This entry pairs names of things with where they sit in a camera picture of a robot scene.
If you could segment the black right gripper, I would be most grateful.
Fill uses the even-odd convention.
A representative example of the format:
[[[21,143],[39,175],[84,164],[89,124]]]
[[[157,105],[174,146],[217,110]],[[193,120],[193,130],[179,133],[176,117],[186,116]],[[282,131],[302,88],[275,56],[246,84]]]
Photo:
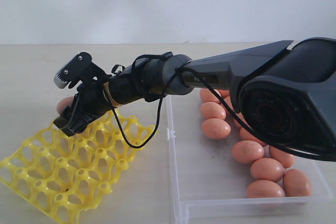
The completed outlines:
[[[110,109],[102,84],[82,84],[74,96],[71,107],[66,106],[53,124],[67,136],[82,133],[93,121]]]

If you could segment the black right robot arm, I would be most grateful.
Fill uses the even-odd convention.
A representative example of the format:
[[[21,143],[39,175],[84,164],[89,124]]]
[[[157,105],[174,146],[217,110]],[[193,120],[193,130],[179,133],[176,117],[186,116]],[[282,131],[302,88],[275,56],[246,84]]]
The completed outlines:
[[[108,111],[139,99],[187,95],[194,88],[227,90],[228,112],[250,134],[283,152],[335,161],[335,40],[290,40],[192,60],[166,52],[115,65],[110,74],[81,52],[55,75],[76,88],[71,106],[54,120],[67,136],[82,133]]]

